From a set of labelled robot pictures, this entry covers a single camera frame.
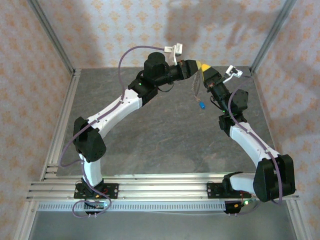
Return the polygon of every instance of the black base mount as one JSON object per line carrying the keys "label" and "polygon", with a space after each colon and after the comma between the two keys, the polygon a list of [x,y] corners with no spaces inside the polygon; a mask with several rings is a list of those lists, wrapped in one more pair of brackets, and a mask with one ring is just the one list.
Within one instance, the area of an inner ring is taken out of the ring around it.
{"label": "black base mount", "polygon": [[[118,198],[119,192],[119,184],[118,183],[104,183],[102,180],[98,185],[94,187],[97,191],[107,195],[111,199]],[[74,199],[86,199],[86,200],[98,200],[98,199],[105,199],[104,196],[99,195],[98,193],[91,190],[86,183],[86,181],[81,178],[81,182],[75,185],[74,191]]]}
{"label": "black base mount", "polygon": [[249,199],[251,194],[245,191],[233,190],[230,177],[241,172],[233,172],[224,176],[222,182],[208,182],[206,192],[208,199]]}

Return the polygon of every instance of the gray tabletop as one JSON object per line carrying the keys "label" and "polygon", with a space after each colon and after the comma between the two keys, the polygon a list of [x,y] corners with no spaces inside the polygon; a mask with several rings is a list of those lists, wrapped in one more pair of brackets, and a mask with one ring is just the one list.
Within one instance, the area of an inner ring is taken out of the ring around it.
{"label": "gray tabletop", "polygon": [[[224,73],[227,67],[215,67]],[[249,75],[248,67],[240,67]],[[123,68],[126,85],[140,68]],[[246,78],[226,83],[232,92]],[[249,92],[244,116],[253,130],[273,146],[259,101],[254,80],[242,89]],[[76,118],[87,118],[101,111],[121,95],[117,69],[83,69],[76,89],[64,144],[73,133]],[[192,80],[176,82],[170,92],[159,92],[141,109],[118,123],[104,138],[106,153],[101,160],[103,175],[253,172],[255,166],[242,148],[219,127],[221,110],[210,102],[210,93],[200,86],[201,109],[192,91]],[[78,158],[72,145],[63,157],[64,163]],[[81,175],[79,164],[60,168],[59,176]]]}

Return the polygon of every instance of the aluminum frame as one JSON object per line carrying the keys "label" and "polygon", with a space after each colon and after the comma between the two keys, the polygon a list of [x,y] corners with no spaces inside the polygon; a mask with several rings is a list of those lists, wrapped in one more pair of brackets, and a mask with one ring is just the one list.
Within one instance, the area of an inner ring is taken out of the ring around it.
{"label": "aluminum frame", "polygon": [[[77,69],[72,76],[61,108],[40,181],[32,182],[28,191],[15,239],[28,239],[40,204],[48,205],[55,202],[61,205],[70,205],[76,202],[73,198],[75,183],[82,176],[57,176],[57,163],[63,147],[65,131],[80,76],[81,69]],[[146,203],[164,202],[183,202],[194,205],[195,203],[207,203],[207,182],[220,183],[225,174],[227,173],[136,174],[105,176],[103,179],[108,183],[119,184],[118,199],[114,199],[113,202],[120,206],[129,203],[143,206]],[[312,239],[306,221],[303,219],[299,194],[286,196],[283,199],[287,202],[297,238],[302,240]],[[212,202],[227,200],[229,199],[213,199]]]}
{"label": "aluminum frame", "polygon": [[286,0],[283,4],[283,7],[277,16],[276,20],[274,21],[270,32],[268,33],[266,39],[264,40],[257,56],[255,57],[251,67],[250,71],[251,73],[255,73],[258,67],[260,66],[261,61],[266,56],[269,48],[271,47],[272,43],[276,39],[276,36],[278,35],[279,31],[281,30],[282,26],[284,25],[288,15],[290,14],[292,8],[294,7],[297,0]]}
{"label": "aluminum frame", "polygon": [[43,27],[43,30],[47,34],[48,38],[52,42],[52,45],[54,46],[55,50],[59,54],[63,64],[65,65],[68,72],[72,75],[74,73],[74,68],[68,58],[68,55],[66,54],[64,48],[62,47],[55,31],[53,30],[45,12],[41,8],[38,0],[27,0],[31,9],[33,10],[34,14],[38,18],[40,24]]}

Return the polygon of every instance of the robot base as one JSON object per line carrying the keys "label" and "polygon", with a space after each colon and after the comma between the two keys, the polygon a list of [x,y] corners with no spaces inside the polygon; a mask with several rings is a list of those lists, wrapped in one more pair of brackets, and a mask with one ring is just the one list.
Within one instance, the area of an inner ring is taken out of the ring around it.
{"label": "robot base", "polygon": [[[104,183],[102,180],[98,185],[94,187],[94,189],[98,190],[99,192],[107,195],[111,199],[118,198],[118,191],[119,191],[119,184],[118,183]],[[82,178],[81,183],[77,183],[75,185],[74,191],[74,199],[105,199],[104,196],[97,194],[96,192],[92,191],[86,181]]]}

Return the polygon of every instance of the cable clip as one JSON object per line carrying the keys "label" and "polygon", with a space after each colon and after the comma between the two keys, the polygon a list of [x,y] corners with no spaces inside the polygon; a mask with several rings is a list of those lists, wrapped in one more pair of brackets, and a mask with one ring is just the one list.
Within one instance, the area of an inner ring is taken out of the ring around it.
{"label": "cable clip", "polygon": [[177,42],[176,45],[164,47],[164,52],[170,53],[170,56],[169,56],[170,64],[174,64],[175,66],[178,64],[176,57],[182,54],[182,46],[183,45],[181,43]]}

